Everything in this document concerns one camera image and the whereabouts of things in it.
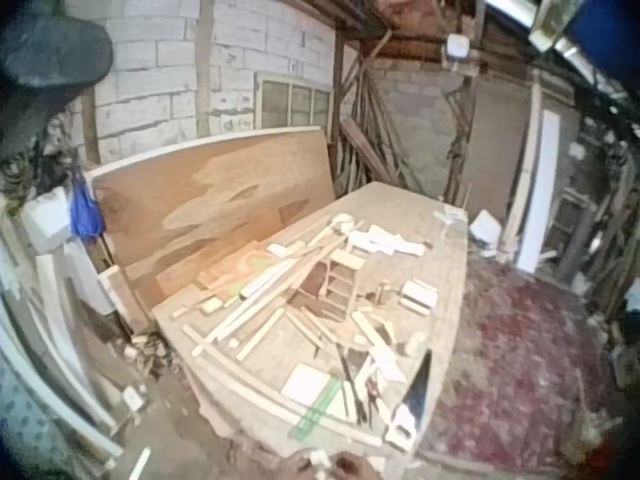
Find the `white board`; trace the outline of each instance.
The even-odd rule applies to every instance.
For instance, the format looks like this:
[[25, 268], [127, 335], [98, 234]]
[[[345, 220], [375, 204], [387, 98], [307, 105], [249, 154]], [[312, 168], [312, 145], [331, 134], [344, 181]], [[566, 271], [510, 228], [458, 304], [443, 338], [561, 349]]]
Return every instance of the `white board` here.
[[553, 201], [553, 186], [558, 164], [560, 143], [560, 116], [545, 110], [542, 114], [542, 136], [536, 167], [533, 194], [524, 226], [522, 243], [516, 266], [520, 270], [533, 273], [538, 266], [542, 242], [549, 222], [549, 212]]

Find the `white painted wall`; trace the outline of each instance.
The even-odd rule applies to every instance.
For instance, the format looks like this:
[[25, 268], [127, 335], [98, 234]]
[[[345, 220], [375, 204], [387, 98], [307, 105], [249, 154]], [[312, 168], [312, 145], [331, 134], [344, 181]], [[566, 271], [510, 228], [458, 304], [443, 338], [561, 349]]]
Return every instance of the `white painted wall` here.
[[[103, 25], [114, 43], [96, 86], [103, 163], [196, 137], [195, 30], [200, 0], [66, 0], [67, 13]], [[334, 31], [278, 0], [214, 0], [211, 134], [255, 125], [255, 74], [331, 86]], [[356, 53], [347, 48], [345, 71]], [[72, 138], [84, 156], [79, 101]]]

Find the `green ruler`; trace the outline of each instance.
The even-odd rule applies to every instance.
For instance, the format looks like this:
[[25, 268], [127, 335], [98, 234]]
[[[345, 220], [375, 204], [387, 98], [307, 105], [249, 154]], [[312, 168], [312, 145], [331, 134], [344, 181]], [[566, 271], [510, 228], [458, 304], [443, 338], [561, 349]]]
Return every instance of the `green ruler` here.
[[329, 405], [331, 405], [331, 402], [333, 402], [333, 399], [340, 392], [342, 383], [343, 381], [336, 377], [329, 379], [320, 395], [309, 407], [309, 410], [300, 418], [298, 424], [289, 431], [289, 438], [302, 442], [309, 436], [327, 411], [327, 408], [329, 408]]

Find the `window pane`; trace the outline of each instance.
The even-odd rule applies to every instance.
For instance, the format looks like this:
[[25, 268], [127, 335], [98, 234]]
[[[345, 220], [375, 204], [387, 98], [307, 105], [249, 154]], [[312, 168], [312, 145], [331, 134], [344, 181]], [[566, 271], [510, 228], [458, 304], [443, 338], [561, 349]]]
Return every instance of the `window pane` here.
[[291, 126], [309, 125], [311, 119], [311, 89], [294, 86], [291, 90]]
[[325, 133], [328, 135], [329, 124], [329, 100], [331, 95], [328, 92], [321, 90], [315, 91], [315, 98], [313, 103], [313, 124], [323, 127]]
[[288, 102], [288, 84], [262, 82], [262, 128], [286, 127]]

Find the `concrete block wall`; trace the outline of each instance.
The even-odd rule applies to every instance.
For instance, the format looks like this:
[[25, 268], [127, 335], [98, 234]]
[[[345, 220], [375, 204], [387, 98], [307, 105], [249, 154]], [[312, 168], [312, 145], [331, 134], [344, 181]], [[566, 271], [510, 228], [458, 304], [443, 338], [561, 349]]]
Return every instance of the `concrete block wall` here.
[[459, 88], [462, 76], [439, 65], [390, 59], [376, 60], [373, 76], [422, 190], [437, 198], [447, 184], [447, 151], [456, 128], [443, 92]]
[[[66, 0], [67, 13], [103, 25], [114, 43], [96, 86], [101, 161], [196, 138], [196, 26], [200, 0]], [[278, 0], [214, 0], [211, 134], [255, 128], [256, 73], [331, 88], [334, 31]], [[345, 70], [355, 57], [348, 48]], [[84, 155], [79, 101], [72, 137]]]

